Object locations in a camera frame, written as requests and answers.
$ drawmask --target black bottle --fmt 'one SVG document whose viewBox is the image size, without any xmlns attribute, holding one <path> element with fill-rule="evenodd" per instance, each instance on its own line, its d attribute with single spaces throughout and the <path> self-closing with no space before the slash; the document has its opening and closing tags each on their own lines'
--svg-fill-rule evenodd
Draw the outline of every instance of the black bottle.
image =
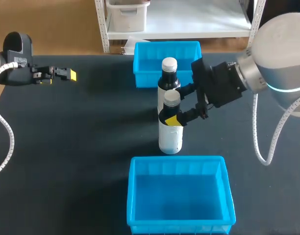
<svg viewBox="0 0 300 235">
<path fill-rule="evenodd" d="M 158 81 L 158 114 L 163 109 L 165 91 L 180 87 L 180 82 L 177 78 L 176 70 L 176 59 L 167 57 L 162 61 L 162 76 Z"/>
</svg>

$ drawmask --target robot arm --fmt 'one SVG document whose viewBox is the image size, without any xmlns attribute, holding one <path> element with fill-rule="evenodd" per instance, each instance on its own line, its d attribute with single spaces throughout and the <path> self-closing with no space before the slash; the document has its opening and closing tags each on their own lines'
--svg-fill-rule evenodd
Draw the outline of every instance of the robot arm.
<svg viewBox="0 0 300 235">
<path fill-rule="evenodd" d="M 203 59 L 192 63 L 193 84 L 178 89 L 181 98 L 196 91 L 194 109 L 177 115 L 181 125 L 208 117 L 207 105 L 219 108 L 242 97 L 269 88 L 286 110 L 300 97 L 300 13 L 284 14 L 270 20 L 258 31 L 252 47 L 236 62 L 207 67 Z M 300 117 L 300 106 L 292 112 Z"/>
<path fill-rule="evenodd" d="M 16 62 L 20 69 L 1 73 L 0 84 L 10 86 L 51 84 L 55 77 L 76 81 L 76 73 L 69 68 L 60 69 L 54 66 L 38 67 L 35 65 L 32 51 L 32 41 L 28 35 L 12 32 L 6 36 L 3 51 L 0 52 L 0 66 Z"/>
</svg>

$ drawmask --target white cable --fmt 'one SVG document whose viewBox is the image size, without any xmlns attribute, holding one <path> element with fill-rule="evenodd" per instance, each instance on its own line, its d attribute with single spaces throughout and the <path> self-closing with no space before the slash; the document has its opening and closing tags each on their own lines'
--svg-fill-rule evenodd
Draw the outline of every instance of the white cable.
<svg viewBox="0 0 300 235">
<path fill-rule="evenodd" d="M 15 69 L 18 68 L 18 63 L 12 62 L 9 64 L 5 64 L 0 67 L 0 74 L 4 72 L 5 70 L 8 69 Z M 13 151 L 14 151 L 14 146 L 15 146 L 15 139 L 14 139 L 14 133 L 12 131 L 12 128 L 8 125 L 8 123 L 5 121 L 5 119 L 0 115 L 0 122 L 3 124 L 3 126 L 7 129 L 7 132 L 9 134 L 9 150 L 8 154 L 4 160 L 4 162 L 0 165 L 0 172 L 3 170 L 3 168 L 6 166 L 8 161 L 11 159 Z"/>
<path fill-rule="evenodd" d="M 287 121 L 288 117 L 292 114 L 292 112 L 298 108 L 298 106 L 300 106 L 300 98 L 297 99 L 283 114 L 282 118 L 280 119 L 280 121 L 278 122 L 276 129 L 274 131 L 273 137 L 272 137 L 272 141 L 271 141 L 271 145 L 270 145 L 270 150 L 269 150 L 269 154 L 268 154 L 268 158 L 267 160 L 264 160 L 263 157 L 260 154 L 260 150 L 259 150 L 259 145 L 258 145 L 258 137 L 257 137 L 257 104 L 258 104 L 258 94 L 255 94 L 253 96 L 253 110 L 252 110 L 252 134 L 253 134 L 253 144 L 254 144 L 254 150 L 256 152 L 256 155 L 259 159 L 259 161 L 263 164 L 263 165 L 270 165 L 270 163 L 272 162 L 272 158 L 274 155 L 274 151 L 275 151 L 275 147 L 276 147 L 276 143 L 279 137 L 279 134 L 281 133 L 281 130 L 285 124 L 285 122 Z"/>
</svg>

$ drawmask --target black table surface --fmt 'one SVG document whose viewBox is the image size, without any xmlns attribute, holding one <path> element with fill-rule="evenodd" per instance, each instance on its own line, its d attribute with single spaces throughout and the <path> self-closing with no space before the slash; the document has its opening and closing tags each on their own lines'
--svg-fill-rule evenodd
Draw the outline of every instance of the black table surface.
<svg viewBox="0 0 300 235">
<path fill-rule="evenodd" d="M 206 54 L 216 65 L 235 54 Z M 15 151 L 0 173 L 0 235 L 128 235 L 127 177 L 134 156 L 160 156 L 157 91 L 137 89 L 132 56 L 39 56 L 71 67 L 78 81 L 6 87 L 0 113 Z M 196 103 L 182 101 L 182 110 Z M 231 234 L 300 233 L 300 119 L 286 123 L 271 166 L 252 143 L 252 94 L 184 129 L 179 155 L 225 158 L 236 212 Z M 266 156 L 282 111 L 259 95 L 258 137 Z M 9 147 L 0 124 L 0 164 Z"/>
</svg>

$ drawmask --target bottle neck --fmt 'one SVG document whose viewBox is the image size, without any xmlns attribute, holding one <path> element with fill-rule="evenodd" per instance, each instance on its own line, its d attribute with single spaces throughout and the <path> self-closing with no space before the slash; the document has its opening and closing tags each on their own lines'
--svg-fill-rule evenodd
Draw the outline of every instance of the bottle neck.
<svg viewBox="0 0 300 235">
<path fill-rule="evenodd" d="M 180 111 L 179 105 L 170 107 L 170 106 L 167 106 L 166 104 L 163 104 L 163 114 L 164 114 L 164 117 L 166 117 L 166 118 L 171 118 L 171 117 L 175 116 L 179 111 Z"/>
<path fill-rule="evenodd" d="M 162 79 L 165 83 L 175 83 L 177 81 L 176 71 L 165 72 L 164 70 L 162 70 Z"/>
</svg>

